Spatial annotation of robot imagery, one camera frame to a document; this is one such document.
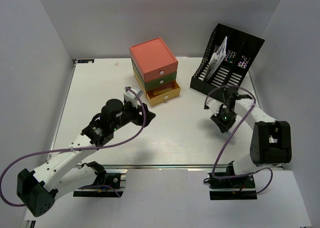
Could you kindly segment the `pastel yellow highlighter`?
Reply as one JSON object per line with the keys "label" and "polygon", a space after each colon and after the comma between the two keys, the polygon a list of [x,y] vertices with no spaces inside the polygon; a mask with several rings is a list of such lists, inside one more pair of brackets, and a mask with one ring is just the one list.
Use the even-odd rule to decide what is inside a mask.
{"label": "pastel yellow highlighter", "polygon": [[158,96],[158,95],[161,95],[163,93],[169,92],[171,90],[173,90],[173,87],[166,87],[166,88],[163,88],[163,89],[153,90],[152,94],[154,96]]}

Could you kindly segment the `yellow bottom drawer box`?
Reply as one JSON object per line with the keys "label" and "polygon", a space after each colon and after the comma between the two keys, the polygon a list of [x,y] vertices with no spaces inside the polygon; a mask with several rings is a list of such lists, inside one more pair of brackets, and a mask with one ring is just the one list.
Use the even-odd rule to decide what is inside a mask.
{"label": "yellow bottom drawer box", "polygon": [[145,90],[139,74],[137,74],[135,71],[133,73],[140,86],[140,89],[143,91],[146,99],[149,102],[149,105],[152,107],[180,95],[181,88],[176,80],[169,83],[172,84],[172,86],[165,88],[166,91],[162,91],[160,94],[154,95],[152,90]]}

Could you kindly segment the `green drawer box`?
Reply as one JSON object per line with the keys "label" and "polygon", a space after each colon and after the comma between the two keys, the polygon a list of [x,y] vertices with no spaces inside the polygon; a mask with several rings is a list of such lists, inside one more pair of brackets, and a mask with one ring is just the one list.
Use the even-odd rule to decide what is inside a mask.
{"label": "green drawer box", "polygon": [[134,72],[134,75],[135,75],[137,82],[145,91],[149,91],[149,90],[155,89],[161,85],[165,85],[167,83],[175,81],[176,77],[177,77],[177,72],[172,72],[172,73],[167,74],[165,76],[162,76],[162,77],[153,79],[151,81],[145,82],[143,80],[141,74],[139,73],[134,62],[132,62],[132,69],[133,69],[133,72]]}

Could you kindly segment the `white printed paper booklet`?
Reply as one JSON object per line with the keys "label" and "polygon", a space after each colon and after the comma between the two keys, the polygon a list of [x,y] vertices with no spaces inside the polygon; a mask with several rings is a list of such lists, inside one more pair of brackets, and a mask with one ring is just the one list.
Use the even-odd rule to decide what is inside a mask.
{"label": "white printed paper booklet", "polygon": [[209,65],[207,67],[206,73],[204,75],[203,80],[206,82],[208,81],[216,71],[216,69],[219,67],[219,65],[222,63],[222,61],[225,59],[227,56],[227,41],[228,37],[225,36],[222,44],[220,45],[219,49],[213,53]]}

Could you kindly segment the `coral top drawer box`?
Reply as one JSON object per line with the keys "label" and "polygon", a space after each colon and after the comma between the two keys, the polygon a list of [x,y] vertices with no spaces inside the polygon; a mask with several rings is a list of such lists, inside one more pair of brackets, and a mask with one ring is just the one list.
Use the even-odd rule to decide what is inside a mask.
{"label": "coral top drawer box", "polygon": [[160,37],[131,46],[130,57],[144,82],[149,82],[178,69],[178,61]]}

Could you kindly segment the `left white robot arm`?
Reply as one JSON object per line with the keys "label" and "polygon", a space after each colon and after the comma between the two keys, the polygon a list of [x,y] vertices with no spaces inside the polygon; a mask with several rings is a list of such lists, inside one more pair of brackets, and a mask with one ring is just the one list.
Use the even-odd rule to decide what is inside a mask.
{"label": "left white robot arm", "polygon": [[109,186],[102,165],[95,161],[82,163],[82,160],[111,141],[118,129],[129,123],[147,127],[155,116],[147,104],[139,105],[136,99],[108,100],[66,152],[59,152],[32,171],[24,169],[18,174],[18,197],[33,216],[39,217],[56,200],[78,188]]}

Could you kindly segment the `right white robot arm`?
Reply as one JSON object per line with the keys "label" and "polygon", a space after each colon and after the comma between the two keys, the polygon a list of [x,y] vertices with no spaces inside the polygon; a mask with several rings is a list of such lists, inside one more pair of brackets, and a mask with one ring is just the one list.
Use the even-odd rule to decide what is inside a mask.
{"label": "right white robot arm", "polygon": [[246,176],[272,166],[290,163],[292,160],[290,124],[267,115],[257,106],[257,99],[250,91],[239,94],[235,91],[235,86],[222,86],[220,89],[223,101],[220,107],[213,111],[211,120],[221,133],[230,132],[230,135],[222,146],[213,168],[217,167],[228,143],[243,123],[252,129],[252,137],[249,153],[241,159],[232,161],[226,168],[224,176],[217,176],[212,172],[213,178],[225,179],[229,186],[238,187]]}

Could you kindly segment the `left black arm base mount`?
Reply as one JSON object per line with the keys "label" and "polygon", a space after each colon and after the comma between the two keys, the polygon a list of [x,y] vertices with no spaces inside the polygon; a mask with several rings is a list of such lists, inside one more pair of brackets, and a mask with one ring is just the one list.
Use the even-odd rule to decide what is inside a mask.
{"label": "left black arm base mount", "polygon": [[81,168],[83,167],[90,167],[96,178],[89,188],[75,190],[73,197],[113,198],[122,196],[125,187],[125,174],[107,171],[95,161],[83,163]]}

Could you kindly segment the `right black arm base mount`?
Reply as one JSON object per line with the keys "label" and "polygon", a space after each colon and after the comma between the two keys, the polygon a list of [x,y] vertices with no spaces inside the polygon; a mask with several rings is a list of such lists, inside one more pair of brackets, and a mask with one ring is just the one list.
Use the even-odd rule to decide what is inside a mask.
{"label": "right black arm base mount", "polygon": [[217,179],[208,173],[203,180],[209,186],[210,200],[255,200],[257,191],[254,178],[244,176],[233,179]]}

